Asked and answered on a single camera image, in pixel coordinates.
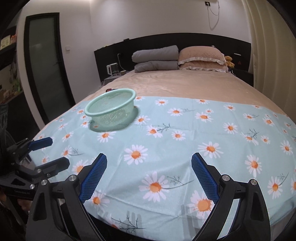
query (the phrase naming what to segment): curtain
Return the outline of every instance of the curtain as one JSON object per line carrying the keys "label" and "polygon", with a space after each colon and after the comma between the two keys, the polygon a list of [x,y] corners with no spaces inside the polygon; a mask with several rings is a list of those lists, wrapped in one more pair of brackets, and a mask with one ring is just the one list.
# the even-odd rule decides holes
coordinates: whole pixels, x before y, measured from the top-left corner
{"label": "curtain", "polygon": [[254,87],[296,122],[296,39],[267,0],[242,0],[249,21]]}

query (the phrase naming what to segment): pink pillow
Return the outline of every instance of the pink pillow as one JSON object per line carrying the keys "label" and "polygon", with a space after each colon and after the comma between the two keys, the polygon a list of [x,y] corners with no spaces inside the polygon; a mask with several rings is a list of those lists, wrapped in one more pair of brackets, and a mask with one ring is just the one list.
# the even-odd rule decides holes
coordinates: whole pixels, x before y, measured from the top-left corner
{"label": "pink pillow", "polygon": [[205,61],[190,61],[180,65],[180,69],[193,69],[193,70],[212,70],[218,72],[228,73],[226,64],[218,64],[216,62]]}
{"label": "pink pillow", "polygon": [[225,64],[224,55],[216,48],[209,46],[191,46],[184,48],[179,53],[178,64],[184,64],[190,61],[206,61]]}

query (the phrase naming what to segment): headboard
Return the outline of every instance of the headboard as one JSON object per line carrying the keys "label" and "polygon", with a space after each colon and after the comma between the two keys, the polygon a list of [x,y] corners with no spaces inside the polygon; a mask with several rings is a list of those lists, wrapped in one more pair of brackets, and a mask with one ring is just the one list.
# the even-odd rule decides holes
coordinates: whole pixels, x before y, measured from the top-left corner
{"label": "headboard", "polygon": [[131,71],[136,63],[131,59],[133,53],[143,49],[163,48],[171,45],[177,45],[179,51],[190,46],[212,46],[214,45],[224,55],[240,54],[245,60],[243,70],[248,71],[251,56],[251,44],[242,40],[229,37],[196,34],[196,33],[174,33],[174,34],[157,34],[135,39],[127,39],[122,42],[100,48],[94,52],[96,64],[101,81],[108,78],[106,66],[112,63],[118,63],[117,54],[121,66]]}

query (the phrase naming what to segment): light blue daisy tablecloth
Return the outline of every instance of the light blue daisy tablecloth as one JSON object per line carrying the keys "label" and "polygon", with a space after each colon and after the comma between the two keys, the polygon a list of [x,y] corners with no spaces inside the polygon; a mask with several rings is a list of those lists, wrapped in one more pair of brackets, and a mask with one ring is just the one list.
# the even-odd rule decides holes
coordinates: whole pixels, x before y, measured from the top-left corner
{"label": "light blue daisy tablecloth", "polygon": [[271,224],[295,206],[296,125],[285,115],[254,105],[139,96],[130,126],[100,132],[84,115],[87,103],[43,129],[36,138],[51,137],[53,145],[30,156],[36,165],[67,157],[69,169],[51,179],[61,181],[104,153],[107,169],[85,207],[122,231],[192,240],[213,209],[191,168],[195,152],[236,181],[258,180]]}

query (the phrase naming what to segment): pillow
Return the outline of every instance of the pillow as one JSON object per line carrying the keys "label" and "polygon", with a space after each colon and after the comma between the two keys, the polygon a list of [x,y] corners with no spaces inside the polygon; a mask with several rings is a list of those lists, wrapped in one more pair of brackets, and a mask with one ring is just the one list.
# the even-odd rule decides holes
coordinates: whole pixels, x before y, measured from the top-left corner
{"label": "pillow", "polygon": [[139,63],[135,66],[135,73],[141,73],[153,70],[177,70],[177,61],[149,61],[145,63]]}
{"label": "pillow", "polygon": [[149,49],[139,50],[134,52],[131,59],[135,63],[143,63],[151,60],[169,61],[178,60],[179,50],[176,45],[161,48],[161,49]]}
{"label": "pillow", "polygon": [[226,64],[218,64],[216,62],[205,61],[190,61],[180,65],[180,69],[193,69],[193,70],[212,70],[218,72],[228,73]]}
{"label": "pillow", "polygon": [[225,64],[224,55],[216,48],[209,46],[191,46],[184,48],[179,53],[178,64],[190,61],[207,61]]}

